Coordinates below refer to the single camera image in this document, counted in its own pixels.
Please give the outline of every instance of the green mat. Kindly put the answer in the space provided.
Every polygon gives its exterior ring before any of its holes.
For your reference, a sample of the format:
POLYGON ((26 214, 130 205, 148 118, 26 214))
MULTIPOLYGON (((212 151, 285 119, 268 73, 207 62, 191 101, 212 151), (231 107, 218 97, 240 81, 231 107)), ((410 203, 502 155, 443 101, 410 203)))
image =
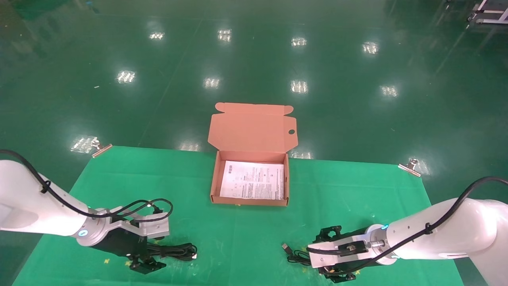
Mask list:
MULTIPOLYGON (((215 154, 113 147, 90 160, 71 192, 92 208, 171 200, 171 235, 160 244, 192 242, 198 259, 167 258, 166 268, 142 275, 129 270, 126 258, 44 235, 14 285, 331 285, 316 270, 288 263, 282 243, 300 249, 323 227, 349 232, 430 205, 421 179, 397 166, 301 159, 290 160, 288 207, 214 205, 214 160, 215 154)), ((445 260, 399 260, 357 277, 344 285, 462 285, 453 261, 445 260)))

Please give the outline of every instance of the cable tie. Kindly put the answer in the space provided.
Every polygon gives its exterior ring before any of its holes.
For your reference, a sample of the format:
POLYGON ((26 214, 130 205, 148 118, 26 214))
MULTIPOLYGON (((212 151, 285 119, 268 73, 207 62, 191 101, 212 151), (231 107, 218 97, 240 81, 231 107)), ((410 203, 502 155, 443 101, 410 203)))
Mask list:
POLYGON ((432 230, 430 229, 431 227, 432 227, 432 226, 431 226, 431 224, 430 224, 429 222, 425 224, 425 232, 424 232, 424 233, 425 233, 426 235, 429 235, 429 234, 431 234, 431 233, 432 233, 432 230))
POLYGON ((49 186, 51 185, 51 181, 50 180, 47 180, 46 182, 44 182, 44 187, 42 188, 41 190, 41 193, 45 194, 48 190, 49 190, 49 186))

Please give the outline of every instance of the metal clip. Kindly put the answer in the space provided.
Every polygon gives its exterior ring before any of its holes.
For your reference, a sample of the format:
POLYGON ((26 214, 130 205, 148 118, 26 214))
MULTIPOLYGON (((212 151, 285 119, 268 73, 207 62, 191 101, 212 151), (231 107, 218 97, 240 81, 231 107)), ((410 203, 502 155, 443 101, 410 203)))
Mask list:
POLYGON ((418 160, 417 159, 410 159, 409 163, 407 165, 399 164, 399 168, 408 172, 408 173, 411 173, 417 177, 420 177, 422 174, 415 171, 416 165, 418 165, 418 160))
POLYGON ((97 149, 97 152, 95 152, 92 155, 92 158, 97 158, 97 156, 99 156, 100 154, 102 154, 102 153, 106 152, 107 150, 109 150, 111 147, 113 147, 113 145, 109 144, 109 145, 106 145, 105 147, 103 147, 101 145, 101 143, 99 142, 99 140, 95 139, 92 142, 92 147, 95 147, 97 149))

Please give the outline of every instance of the metal bracket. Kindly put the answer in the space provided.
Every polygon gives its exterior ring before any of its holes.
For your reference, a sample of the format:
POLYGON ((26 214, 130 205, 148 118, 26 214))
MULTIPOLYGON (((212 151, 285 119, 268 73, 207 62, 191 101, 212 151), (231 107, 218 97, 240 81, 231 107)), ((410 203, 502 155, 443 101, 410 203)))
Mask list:
POLYGON ((418 165, 418 160, 417 159, 410 159, 409 163, 407 165, 399 164, 399 168, 408 172, 408 173, 411 173, 417 177, 421 177, 422 174, 415 171, 416 165, 418 165))

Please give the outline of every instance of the black cable bundle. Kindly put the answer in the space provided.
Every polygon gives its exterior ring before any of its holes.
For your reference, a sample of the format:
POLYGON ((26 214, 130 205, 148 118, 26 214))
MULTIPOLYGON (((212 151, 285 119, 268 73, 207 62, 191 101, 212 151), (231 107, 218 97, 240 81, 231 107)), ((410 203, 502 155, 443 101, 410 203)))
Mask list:
POLYGON ((195 255, 198 253, 198 248, 192 243, 184 243, 174 246, 148 243, 147 248, 148 254, 151 256, 160 256, 161 258, 173 257, 183 261, 191 261, 195 259, 195 255))
POLYGON ((301 250, 293 251, 287 244, 283 244, 282 248, 288 254, 289 263, 299 263, 301 265, 310 266, 310 256, 307 252, 301 250))

